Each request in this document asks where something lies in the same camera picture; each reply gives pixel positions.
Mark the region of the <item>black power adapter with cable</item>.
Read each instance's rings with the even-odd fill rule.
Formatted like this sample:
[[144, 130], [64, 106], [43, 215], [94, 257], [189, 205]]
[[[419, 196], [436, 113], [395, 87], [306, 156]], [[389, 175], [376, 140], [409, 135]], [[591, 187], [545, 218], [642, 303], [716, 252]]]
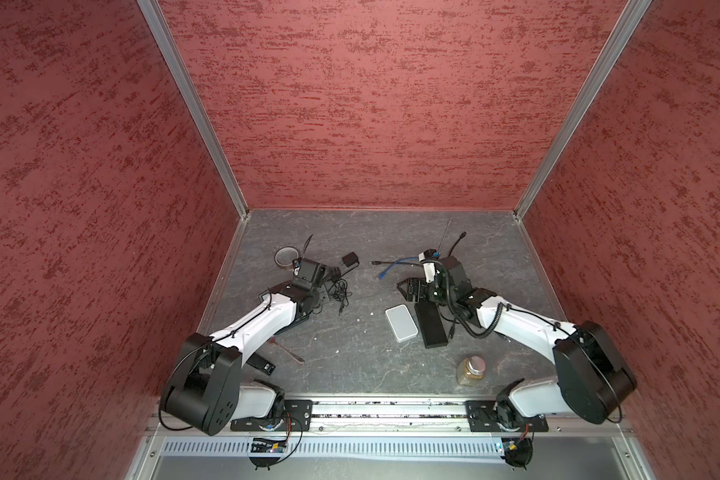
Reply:
[[339, 313], [342, 313], [349, 305], [351, 293], [349, 292], [346, 276], [359, 266], [359, 257], [355, 252], [350, 252], [342, 257], [341, 262], [341, 266], [325, 267], [325, 275], [321, 281], [321, 286], [318, 288], [318, 311], [321, 311], [326, 301], [337, 302], [339, 304]]

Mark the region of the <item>white network switch box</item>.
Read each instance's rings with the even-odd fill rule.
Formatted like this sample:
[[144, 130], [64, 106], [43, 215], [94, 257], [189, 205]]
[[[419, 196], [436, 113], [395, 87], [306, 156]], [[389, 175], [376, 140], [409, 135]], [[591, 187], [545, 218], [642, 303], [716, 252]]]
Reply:
[[385, 316], [398, 343], [411, 340], [418, 335], [418, 327], [407, 305], [391, 307], [385, 311]]

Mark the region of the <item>black ribbed network switch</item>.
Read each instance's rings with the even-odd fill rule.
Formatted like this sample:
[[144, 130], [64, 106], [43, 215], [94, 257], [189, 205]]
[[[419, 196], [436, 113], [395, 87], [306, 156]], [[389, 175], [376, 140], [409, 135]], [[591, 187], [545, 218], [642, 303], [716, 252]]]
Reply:
[[416, 317], [426, 349], [448, 345], [448, 338], [435, 303], [424, 301], [414, 305]]

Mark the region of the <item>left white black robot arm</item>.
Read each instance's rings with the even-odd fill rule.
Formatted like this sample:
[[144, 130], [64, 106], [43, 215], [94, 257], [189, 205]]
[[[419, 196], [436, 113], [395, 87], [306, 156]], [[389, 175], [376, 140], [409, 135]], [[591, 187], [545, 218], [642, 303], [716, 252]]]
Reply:
[[298, 260], [292, 278], [269, 288], [249, 313], [209, 336], [190, 335], [162, 391], [159, 412], [207, 435], [233, 420], [279, 421], [284, 394], [264, 381], [244, 382], [243, 367], [278, 332], [308, 319], [329, 277], [328, 266]]

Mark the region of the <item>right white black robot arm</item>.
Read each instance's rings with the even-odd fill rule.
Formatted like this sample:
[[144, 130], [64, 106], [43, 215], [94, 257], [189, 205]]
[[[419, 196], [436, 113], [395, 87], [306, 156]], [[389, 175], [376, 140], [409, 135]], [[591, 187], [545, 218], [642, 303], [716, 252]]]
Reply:
[[431, 251], [419, 257], [424, 274], [398, 283], [403, 298], [413, 303], [423, 330], [445, 344], [443, 310], [448, 320], [474, 339], [498, 334], [535, 351], [554, 367], [553, 375], [516, 380], [496, 396], [488, 418], [513, 432], [550, 414], [574, 414], [591, 424], [618, 423], [623, 402], [637, 379], [606, 330], [599, 324], [559, 321], [520, 308], [499, 294], [472, 285], [453, 256]]

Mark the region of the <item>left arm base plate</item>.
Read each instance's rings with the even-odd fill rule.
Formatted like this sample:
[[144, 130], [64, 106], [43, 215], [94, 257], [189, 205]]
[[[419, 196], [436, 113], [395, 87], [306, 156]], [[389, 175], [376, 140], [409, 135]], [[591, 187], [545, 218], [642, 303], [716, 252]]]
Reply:
[[232, 420], [230, 431], [286, 433], [288, 428], [296, 432], [308, 431], [314, 403], [311, 400], [276, 400], [264, 417], [247, 417]]

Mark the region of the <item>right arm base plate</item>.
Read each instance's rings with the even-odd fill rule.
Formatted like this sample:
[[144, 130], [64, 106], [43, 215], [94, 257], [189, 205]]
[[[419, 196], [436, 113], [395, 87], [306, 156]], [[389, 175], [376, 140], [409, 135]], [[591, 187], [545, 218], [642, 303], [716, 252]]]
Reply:
[[468, 400], [464, 403], [466, 419], [473, 433], [522, 434], [546, 433], [548, 423], [543, 415], [523, 417], [506, 401]]

